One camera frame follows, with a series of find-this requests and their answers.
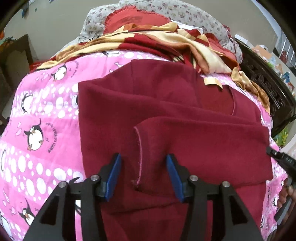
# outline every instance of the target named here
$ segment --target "carved wooden headboard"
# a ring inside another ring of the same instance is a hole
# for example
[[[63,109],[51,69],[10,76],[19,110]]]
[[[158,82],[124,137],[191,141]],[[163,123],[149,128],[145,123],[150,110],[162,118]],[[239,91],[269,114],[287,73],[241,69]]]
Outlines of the carved wooden headboard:
[[[273,119],[271,136],[276,136],[290,122],[296,119],[296,100],[278,74],[248,46],[239,42],[243,52],[240,64],[245,74],[267,93],[270,114]]]

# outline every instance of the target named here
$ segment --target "red pillow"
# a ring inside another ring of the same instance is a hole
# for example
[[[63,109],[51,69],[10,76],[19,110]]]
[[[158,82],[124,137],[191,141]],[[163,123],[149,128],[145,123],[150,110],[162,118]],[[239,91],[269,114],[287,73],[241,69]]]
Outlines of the red pillow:
[[[137,9],[136,6],[127,5],[109,14],[105,21],[104,34],[113,33],[125,24],[162,26],[170,20],[158,13]]]

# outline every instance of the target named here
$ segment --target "pink bed sheet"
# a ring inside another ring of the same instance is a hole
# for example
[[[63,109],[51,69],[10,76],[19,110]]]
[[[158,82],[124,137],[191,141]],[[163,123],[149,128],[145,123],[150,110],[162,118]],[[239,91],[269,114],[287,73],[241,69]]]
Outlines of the pink bed sheet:
[[[160,57],[143,52],[107,51],[80,57],[23,78],[13,100],[10,121],[0,140],[0,222],[14,240],[23,240],[30,224],[60,181],[85,179],[80,149],[77,94],[80,81],[102,78],[132,59]],[[212,74],[251,99],[261,111],[262,125],[272,121],[255,97],[238,88],[224,74]],[[270,138],[271,147],[278,149]],[[286,178],[271,160],[274,178],[266,182],[261,232],[266,239],[276,228],[277,196]],[[76,227],[80,216],[76,214]],[[76,230],[82,241],[81,230]]]

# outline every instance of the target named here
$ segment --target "floral cushion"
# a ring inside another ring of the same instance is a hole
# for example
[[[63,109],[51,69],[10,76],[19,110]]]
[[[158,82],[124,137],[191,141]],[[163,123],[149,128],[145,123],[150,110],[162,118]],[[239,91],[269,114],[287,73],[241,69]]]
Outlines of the floral cushion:
[[[204,33],[214,34],[221,46],[233,52],[237,61],[241,63],[241,49],[230,41],[228,33],[222,24],[202,9],[179,0],[120,0],[118,6],[122,8],[129,4],[136,6],[140,10],[162,14],[183,24],[203,28]]]
[[[93,37],[102,36],[105,30],[107,16],[116,9],[119,9],[117,3],[91,9],[84,21],[80,37],[92,39]]]

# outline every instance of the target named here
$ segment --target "bed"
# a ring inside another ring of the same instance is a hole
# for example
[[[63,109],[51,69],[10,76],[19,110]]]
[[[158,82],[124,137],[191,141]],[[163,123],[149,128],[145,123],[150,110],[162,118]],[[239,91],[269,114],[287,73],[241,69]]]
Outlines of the bed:
[[[91,9],[80,36],[65,47],[101,36],[105,18],[127,4],[154,11],[183,24],[201,27],[204,32],[214,34],[221,46],[235,53],[238,62],[243,61],[239,44],[229,37],[221,23],[203,10],[181,1],[121,0],[118,4]],[[24,238],[35,215],[60,181],[76,177],[82,181],[86,178],[80,150],[78,81],[102,78],[133,59],[166,61],[141,51],[106,51],[85,55],[23,78],[15,93],[9,123],[0,140],[3,179],[0,183],[3,193],[0,218],[11,238]],[[255,103],[261,113],[262,125],[269,130],[270,146],[279,149],[271,138],[272,119],[256,97],[237,87],[228,75],[209,74],[204,77],[218,78],[222,85],[232,87]],[[33,131],[39,134],[38,139],[30,138]],[[264,239],[276,229],[273,216],[278,193],[286,178],[283,169],[273,159],[271,163],[274,177],[266,181],[260,226]],[[78,214],[76,217],[79,224],[80,217]],[[77,240],[82,240],[81,230],[76,230],[76,236]]]

